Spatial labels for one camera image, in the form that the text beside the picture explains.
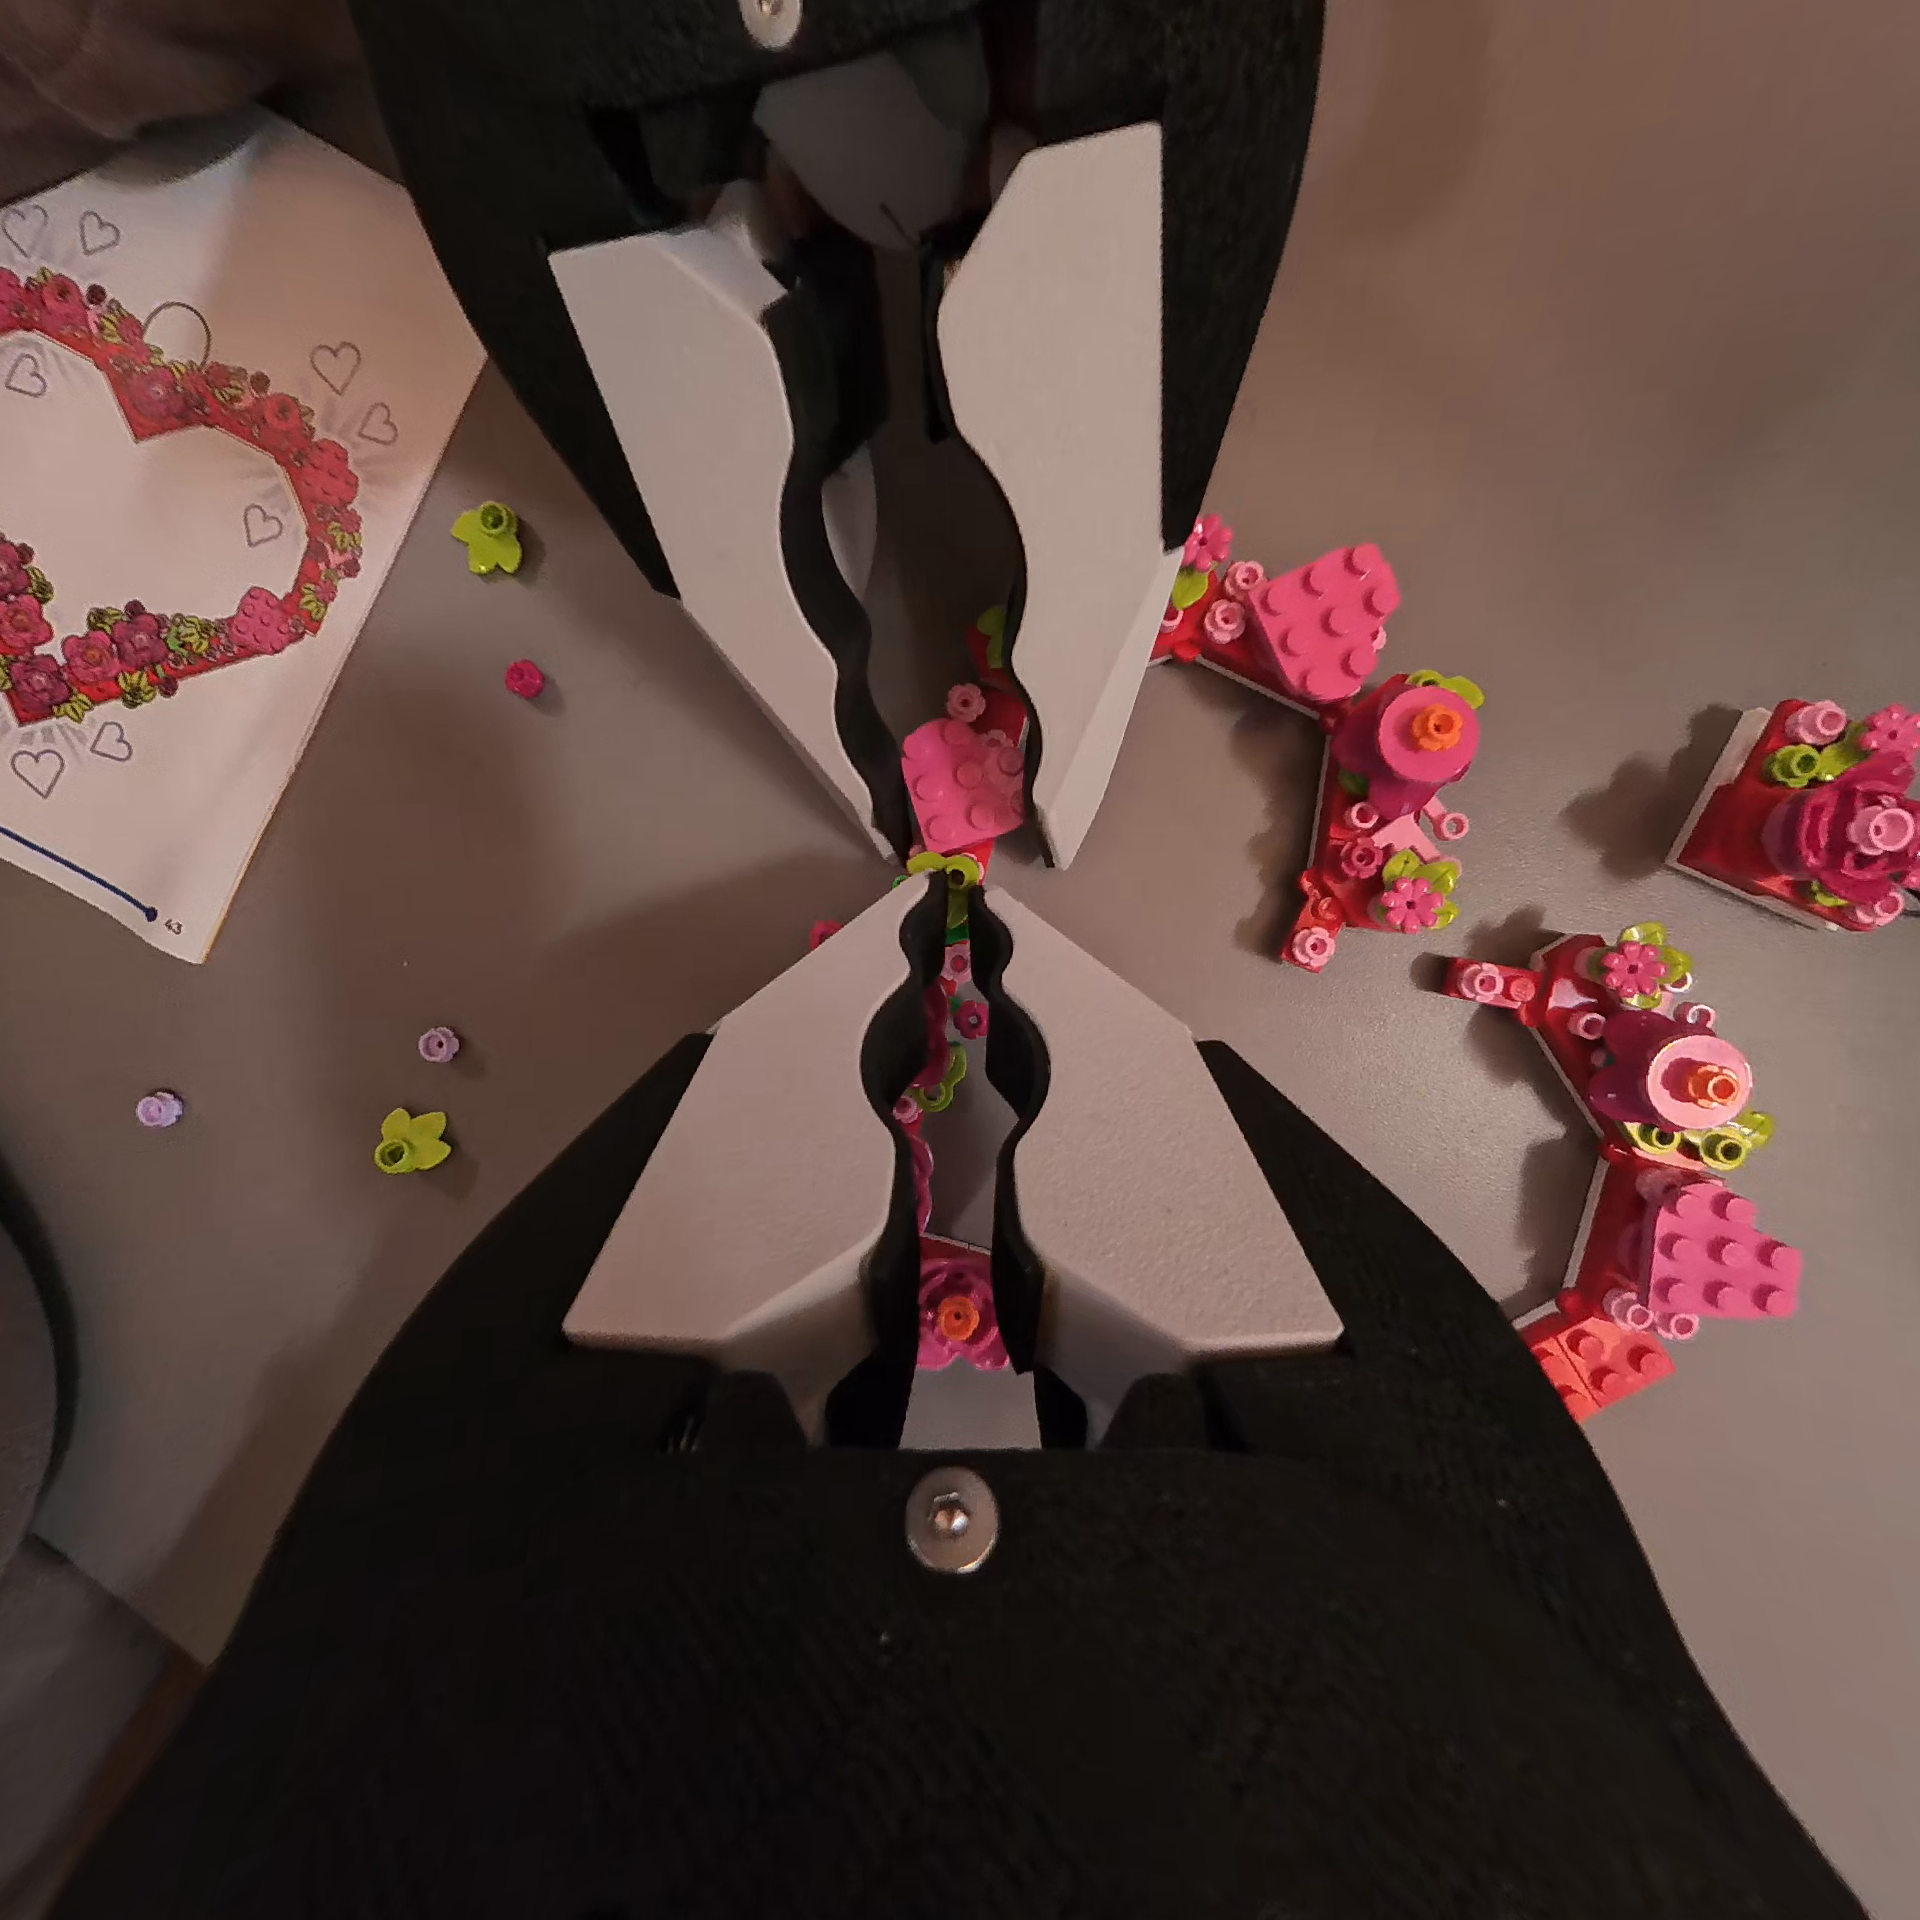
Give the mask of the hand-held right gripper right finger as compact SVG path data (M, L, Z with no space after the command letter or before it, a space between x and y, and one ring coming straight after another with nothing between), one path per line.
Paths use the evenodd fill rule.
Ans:
M1341 1321L1188 1027L997 888L972 893L986 1065L1015 1113L993 1273L1047 1438L1145 1377L1327 1354Z

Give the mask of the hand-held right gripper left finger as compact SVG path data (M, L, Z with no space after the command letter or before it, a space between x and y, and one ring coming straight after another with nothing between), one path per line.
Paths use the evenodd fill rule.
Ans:
M945 878L905 881L710 1032L567 1337L769 1373L836 1448L898 1448L922 1226L897 1106L945 933Z

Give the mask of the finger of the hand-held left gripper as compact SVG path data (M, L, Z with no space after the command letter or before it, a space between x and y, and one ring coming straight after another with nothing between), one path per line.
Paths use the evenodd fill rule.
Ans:
M764 208L551 256L567 317L692 625L889 860L915 826L874 700L874 465L843 306L775 262Z
M940 302L958 434L1023 552L1011 668L1068 866L1114 777L1180 554L1164 539L1161 125L1020 158Z

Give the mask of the straight red lego flower strip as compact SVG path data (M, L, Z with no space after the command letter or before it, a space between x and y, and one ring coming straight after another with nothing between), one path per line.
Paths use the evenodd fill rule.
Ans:
M1001 1377L1011 1354L993 1288L993 1254L967 1240L933 1230L935 1153L927 1124L961 1096L973 1059L982 1053L993 1012L975 981L972 906L986 884L1001 836L1026 819L1026 744L1034 715L1009 666L1005 609L990 609L967 636L972 677L953 684L937 715L908 731L901 772L909 811L909 851L973 851L982 882L953 897L945 888L945 936L937 961L909 963L908 984L919 995L922 1044L905 1046L905 1006L879 1008L865 1038L865 1090L886 1096L897 1137L897 1179L909 1179L917 1253L915 1384L961 1369ZM925 890L927 881L901 884Z

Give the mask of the bent red lego flower section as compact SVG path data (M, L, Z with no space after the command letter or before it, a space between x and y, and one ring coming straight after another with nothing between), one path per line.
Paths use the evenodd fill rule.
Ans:
M1199 517L1183 545L1151 662L1202 666L1315 720L1323 737L1303 902L1279 961L1322 974L1350 931L1418 937L1457 918L1449 805L1481 747L1484 692L1430 670L1379 680L1401 588L1379 545L1285 571L1233 555Z

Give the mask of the curved red lego flower section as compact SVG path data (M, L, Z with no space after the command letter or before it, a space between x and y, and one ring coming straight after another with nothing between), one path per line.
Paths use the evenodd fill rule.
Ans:
M1530 966L1447 970L1449 996L1537 1038L1598 1138L1566 1281L1521 1331L1580 1425L1666 1380L1674 1346L1705 1324L1796 1313L1801 1253L1729 1184L1771 1141L1771 1117L1691 986L1691 961L1653 922L1611 942L1566 936Z

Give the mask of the lego instruction booklet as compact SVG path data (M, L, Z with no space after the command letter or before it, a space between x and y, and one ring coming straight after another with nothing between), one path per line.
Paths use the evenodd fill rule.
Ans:
M484 354L277 114L3 212L4 860L202 963Z

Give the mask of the small red lego rose section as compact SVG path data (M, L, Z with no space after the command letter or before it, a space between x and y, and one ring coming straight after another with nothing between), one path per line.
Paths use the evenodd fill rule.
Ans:
M1666 854L1787 922L1868 933L1918 888L1918 714L1785 700L1735 722Z

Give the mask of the dark grey rounded object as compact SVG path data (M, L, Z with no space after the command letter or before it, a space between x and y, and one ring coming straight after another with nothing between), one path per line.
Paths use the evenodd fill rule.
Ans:
M81 1346L41 1214L3 1166L3 1565L28 1538L75 1422Z

